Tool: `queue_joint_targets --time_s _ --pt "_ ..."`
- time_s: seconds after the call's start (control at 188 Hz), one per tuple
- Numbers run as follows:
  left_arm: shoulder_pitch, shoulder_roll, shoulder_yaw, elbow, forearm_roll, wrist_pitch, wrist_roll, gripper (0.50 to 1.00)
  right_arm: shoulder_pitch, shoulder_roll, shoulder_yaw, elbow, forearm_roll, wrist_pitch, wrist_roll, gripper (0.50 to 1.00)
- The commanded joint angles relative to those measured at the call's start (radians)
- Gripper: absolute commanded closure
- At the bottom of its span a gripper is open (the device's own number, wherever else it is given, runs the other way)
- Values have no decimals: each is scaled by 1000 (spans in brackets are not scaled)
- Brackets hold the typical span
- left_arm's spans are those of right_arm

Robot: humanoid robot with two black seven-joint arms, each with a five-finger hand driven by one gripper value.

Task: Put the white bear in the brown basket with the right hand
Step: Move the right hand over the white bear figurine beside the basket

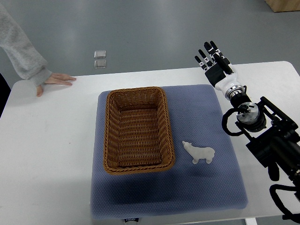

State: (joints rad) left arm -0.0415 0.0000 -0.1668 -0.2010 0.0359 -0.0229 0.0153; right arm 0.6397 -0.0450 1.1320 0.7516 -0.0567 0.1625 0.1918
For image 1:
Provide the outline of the grey fleece sleeve forearm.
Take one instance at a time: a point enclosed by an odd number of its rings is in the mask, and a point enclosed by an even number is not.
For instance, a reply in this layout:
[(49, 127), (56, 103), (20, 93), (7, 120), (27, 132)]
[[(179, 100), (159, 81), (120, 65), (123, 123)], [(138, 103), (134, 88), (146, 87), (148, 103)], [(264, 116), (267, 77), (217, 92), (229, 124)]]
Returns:
[(22, 79), (30, 80), (35, 86), (39, 86), (52, 75), (46, 68), (47, 61), (3, 5), (0, 6), (0, 46)]

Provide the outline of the person's bare hand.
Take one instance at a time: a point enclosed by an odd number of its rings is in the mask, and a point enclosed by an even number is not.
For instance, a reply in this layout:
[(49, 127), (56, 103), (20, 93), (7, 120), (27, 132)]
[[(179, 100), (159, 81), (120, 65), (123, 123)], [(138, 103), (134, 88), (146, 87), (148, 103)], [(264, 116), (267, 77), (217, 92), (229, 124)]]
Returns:
[(62, 73), (52, 73), (51, 76), (43, 82), (41, 85), (36, 87), (37, 97), (41, 97), (44, 92), (44, 86), (49, 84), (57, 84), (57, 85), (66, 85), (66, 86), (72, 86), (72, 82), (76, 81), (75, 77), (72, 77), (67, 74)]

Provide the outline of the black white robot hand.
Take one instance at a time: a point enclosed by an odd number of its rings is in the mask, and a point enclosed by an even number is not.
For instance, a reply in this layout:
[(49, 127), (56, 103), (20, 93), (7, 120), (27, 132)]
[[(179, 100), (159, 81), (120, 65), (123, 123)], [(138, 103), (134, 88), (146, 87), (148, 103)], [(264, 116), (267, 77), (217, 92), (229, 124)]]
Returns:
[(221, 91), (228, 100), (234, 96), (244, 96), (246, 88), (238, 81), (238, 74), (230, 61), (222, 54), (213, 41), (205, 42), (203, 50), (198, 50), (195, 60), (204, 71), (209, 83)]

